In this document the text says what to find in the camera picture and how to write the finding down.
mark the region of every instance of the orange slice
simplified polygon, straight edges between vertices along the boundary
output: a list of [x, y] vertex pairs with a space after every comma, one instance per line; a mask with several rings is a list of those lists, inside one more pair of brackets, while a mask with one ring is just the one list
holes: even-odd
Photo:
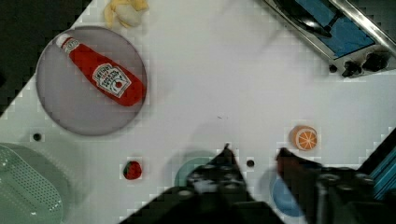
[[300, 150], [311, 150], [318, 144], [317, 131], [308, 126], [297, 126], [290, 134], [290, 140]]

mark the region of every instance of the yellow toy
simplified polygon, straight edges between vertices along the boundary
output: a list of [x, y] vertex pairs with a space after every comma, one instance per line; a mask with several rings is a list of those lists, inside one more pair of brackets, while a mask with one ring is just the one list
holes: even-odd
[[113, 27], [114, 14], [124, 27], [137, 26], [141, 23], [141, 17], [148, 8], [146, 0], [111, 0], [105, 8], [106, 26]]

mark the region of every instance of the strawberry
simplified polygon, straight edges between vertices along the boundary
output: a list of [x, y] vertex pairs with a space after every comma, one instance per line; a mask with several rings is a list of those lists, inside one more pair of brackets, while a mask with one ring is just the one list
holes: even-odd
[[137, 161], [129, 161], [125, 166], [123, 174], [126, 179], [134, 180], [142, 175], [142, 167]]

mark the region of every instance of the ketchup label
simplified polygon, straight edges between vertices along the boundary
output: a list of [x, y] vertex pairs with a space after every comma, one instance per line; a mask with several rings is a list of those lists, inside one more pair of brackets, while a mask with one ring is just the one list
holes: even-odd
[[104, 63], [96, 68], [92, 75], [96, 85], [121, 98], [125, 90], [131, 85], [131, 80], [118, 67]]
[[70, 38], [66, 43], [64, 43], [64, 51], [69, 54], [73, 49], [76, 49], [78, 45], [78, 40]]

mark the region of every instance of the gray plate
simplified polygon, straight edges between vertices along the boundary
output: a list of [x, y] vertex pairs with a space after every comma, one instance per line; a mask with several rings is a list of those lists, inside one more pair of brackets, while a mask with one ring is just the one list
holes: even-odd
[[[145, 66], [131, 43], [121, 35], [93, 26], [63, 34], [124, 66], [147, 87]], [[133, 120], [145, 99], [125, 107], [107, 98], [55, 45], [56, 38], [46, 46], [36, 68], [38, 97], [49, 116], [66, 130], [82, 135], [113, 133]]]

